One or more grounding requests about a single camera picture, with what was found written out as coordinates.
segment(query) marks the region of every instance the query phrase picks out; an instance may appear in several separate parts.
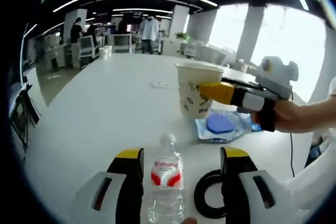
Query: hand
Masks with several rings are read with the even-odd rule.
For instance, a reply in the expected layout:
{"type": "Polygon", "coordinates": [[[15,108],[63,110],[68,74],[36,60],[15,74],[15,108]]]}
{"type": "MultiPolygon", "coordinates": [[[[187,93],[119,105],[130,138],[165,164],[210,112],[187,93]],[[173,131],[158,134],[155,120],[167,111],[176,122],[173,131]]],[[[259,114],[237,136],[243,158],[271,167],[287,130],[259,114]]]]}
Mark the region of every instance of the hand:
{"type": "MultiPolygon", "coordinates": [[[[311,118],[304,115],[304,107],[292,101],[280,100],[274,111],[276,113],[275,129],[281,132],[303,133],[310,130],[311,118]]],[[[253,113],[252,122],[259,123],[260,115],[253,113]]]]}
{"type": "Polygon", "coordinates": [[[194,218],[186,218],[181,224],[197,224],[197,220],[194,218]]]}

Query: blue sponge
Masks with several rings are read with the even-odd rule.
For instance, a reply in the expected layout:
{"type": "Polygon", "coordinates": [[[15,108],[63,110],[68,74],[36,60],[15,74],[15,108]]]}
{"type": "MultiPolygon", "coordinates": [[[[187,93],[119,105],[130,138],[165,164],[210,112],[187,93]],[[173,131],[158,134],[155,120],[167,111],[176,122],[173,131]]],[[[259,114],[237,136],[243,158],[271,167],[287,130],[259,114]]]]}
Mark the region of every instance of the blue sponge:
{"type": "Polygon", "coordinates": [[[214,113],[206,119],[206,128],[214,134],[221,134],[233,131],[236,126],[225,115],[214,113]]]}

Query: finger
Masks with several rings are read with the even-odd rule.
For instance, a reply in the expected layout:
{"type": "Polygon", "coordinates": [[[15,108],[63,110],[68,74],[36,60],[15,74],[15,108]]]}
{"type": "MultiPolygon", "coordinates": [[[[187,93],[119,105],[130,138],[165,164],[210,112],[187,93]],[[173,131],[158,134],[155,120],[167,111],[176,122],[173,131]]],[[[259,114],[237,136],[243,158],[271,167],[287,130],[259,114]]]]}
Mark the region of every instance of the finger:
{"type": "Polygon", "coordinates": [[[197,220],[194,218],[186,218],[181,224],[197,224],[197,220]]]}

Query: table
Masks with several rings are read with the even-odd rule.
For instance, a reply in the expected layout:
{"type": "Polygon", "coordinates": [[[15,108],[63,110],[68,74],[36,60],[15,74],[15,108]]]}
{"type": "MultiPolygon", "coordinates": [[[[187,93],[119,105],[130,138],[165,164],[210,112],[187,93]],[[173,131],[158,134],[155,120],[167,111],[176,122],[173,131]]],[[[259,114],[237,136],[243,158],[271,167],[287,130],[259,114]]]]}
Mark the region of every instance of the table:
{"type": "MultiPolygon", "coordinates": [[[[198,223],[225,223],[198,214],[193,192],[207,172],[219,169],[222,145],[200,144],[195,122],[180,114],[177,57],[114,54],[88,65],[57,95],[30,134],[25,168],[32,186],[56,214],[64,215],[75,192],[98,171],[106,170],[123,149],[145,148],[144,199],[150,191],[150,169],[165,132],[175,134],[184,159],[187,215],[198,223]],[[167,88],[153,88],[156,83],[167,88]]],[[[224,76],[244,81],[254,77],[222,67],[224,76]]],[[[234,110],[214,103],[215,108],[234,110]]],[[[293,135],[293,165],[303,169],[310,148],[310,134],[293,135]]],[[[291,177],[290,136],[279,132],[245,135],[228,146],[246,150],[259,169],[279,181],[291,177]]],[[[219,185],[206,194],[220,206],[219,185]]]]}

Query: paper cup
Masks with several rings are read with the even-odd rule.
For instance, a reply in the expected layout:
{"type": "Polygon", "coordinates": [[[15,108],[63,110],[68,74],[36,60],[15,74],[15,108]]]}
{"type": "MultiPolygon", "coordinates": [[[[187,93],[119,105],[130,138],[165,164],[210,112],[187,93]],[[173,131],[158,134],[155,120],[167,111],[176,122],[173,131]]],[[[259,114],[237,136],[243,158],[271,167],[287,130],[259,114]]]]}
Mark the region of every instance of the paper cup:
{"type": "Polygon", "coordinates": [[[111,54],[112,54],[112,46],[105,46],[105,48],[107,49],[108,56],[111,56],[111,54]]]}
{"type": "Polygon", "coordinates": [[[99,48],[99,56],[101,59],[107,58],[107,50],[103,47],[99,48]]]}
{"type": "Polygon", "coordinates": [[[202,98],[197,85],[220,82],[224,71],[201,63],[181,63],[176,66],[182,115],[193,119],[207,117],[213,100],[202,98]]]}

